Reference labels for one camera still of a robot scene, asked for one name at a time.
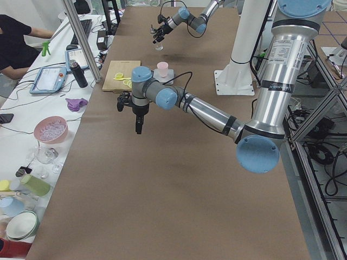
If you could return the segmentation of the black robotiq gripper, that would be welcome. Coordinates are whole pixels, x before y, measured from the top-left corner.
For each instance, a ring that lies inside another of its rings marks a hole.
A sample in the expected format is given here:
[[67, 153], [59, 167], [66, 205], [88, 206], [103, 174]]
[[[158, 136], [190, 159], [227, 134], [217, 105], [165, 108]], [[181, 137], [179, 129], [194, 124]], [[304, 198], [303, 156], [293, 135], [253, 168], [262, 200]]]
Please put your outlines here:
[[151, 35], [153, 35], [152, 43], [161, 43], [161, 41], [164, 39], [164, 36], [171, 32], [172, 28], [167, 23], [164, 23], [158, 28], [154, 28], [153, 26], [151, 26]]

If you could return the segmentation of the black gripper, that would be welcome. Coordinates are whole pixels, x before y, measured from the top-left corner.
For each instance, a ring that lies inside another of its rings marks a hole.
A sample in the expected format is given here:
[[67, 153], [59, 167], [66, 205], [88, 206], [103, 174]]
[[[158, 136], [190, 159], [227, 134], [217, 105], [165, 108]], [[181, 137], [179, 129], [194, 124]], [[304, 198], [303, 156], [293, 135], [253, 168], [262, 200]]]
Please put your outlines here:
[[144, 116], [149, 112], [150, 105], [147, 104], [145, 106], [137, 106], [133, 105], [132, 111], [136, 115], [136, 133], [141, 134], [143, 123], [144, 123]]

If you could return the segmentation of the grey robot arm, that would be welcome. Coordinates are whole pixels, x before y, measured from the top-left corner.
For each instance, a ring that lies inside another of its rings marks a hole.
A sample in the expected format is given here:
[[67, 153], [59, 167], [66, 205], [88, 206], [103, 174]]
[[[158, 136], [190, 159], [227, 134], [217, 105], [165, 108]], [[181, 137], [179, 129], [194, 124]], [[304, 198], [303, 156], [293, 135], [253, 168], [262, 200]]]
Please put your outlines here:
[[153, 37], [153, 44], [161, 43], [164, 37], [171, 33], [175, 28], [177, 28], [181, 23], [187, 25], [188, 33], [194, 38], [200, 38], [204, 35], [207, 24], [210, 17], [215, 13], [215, 11], [224, 4], [224, 1], [210, 1], [206, 8], [199, 14], [199, 16], [194, 16], [185, 3], [181, 6], [178, 11], [171, 17], [165, 17], [162, 14], [162, 9], [164, 4], [174, 2], [166, 1], [160, 8], [160, 13], [157, 16], [158, 24], [160, 27], [155, 29], [153, 26], [150, 28], [150, 34]]
[[[319, 33], [329, 1], [278, 1], [272, 24], [273, 40], [261, 73], [255, 111], [248, 122], [241, 122], [185, 88], [166, 86], [144, 66], [132, 71], [131, 106], [137, 116], [136, 132], [142, 132], [143, 117], [150, 103], [169, 110], [177, 106], [197, 117], [207, 127], [231, 137], [239, 164], [253, 173], [275, 168], [285, 137], [282, 126], [295, 89], [307, 45]], [[252, 95], [250, 61], [262, 33], [270, 1], [245, 1], [229, 64], [215, 72], [218, 95]]]

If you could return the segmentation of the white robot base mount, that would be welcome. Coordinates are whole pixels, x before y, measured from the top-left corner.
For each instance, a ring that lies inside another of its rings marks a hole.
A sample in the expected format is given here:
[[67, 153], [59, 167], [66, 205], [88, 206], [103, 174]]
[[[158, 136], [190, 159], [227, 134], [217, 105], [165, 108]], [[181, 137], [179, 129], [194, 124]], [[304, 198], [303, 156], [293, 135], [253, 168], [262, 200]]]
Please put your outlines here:
[[217, 95], [254, 95], [252, 72], [249, 65], [263, 22], [271, 9], [270, 0], [247, 0], [243, 4], [241, 18], [230, 56], [224, 70], [215, 71]]

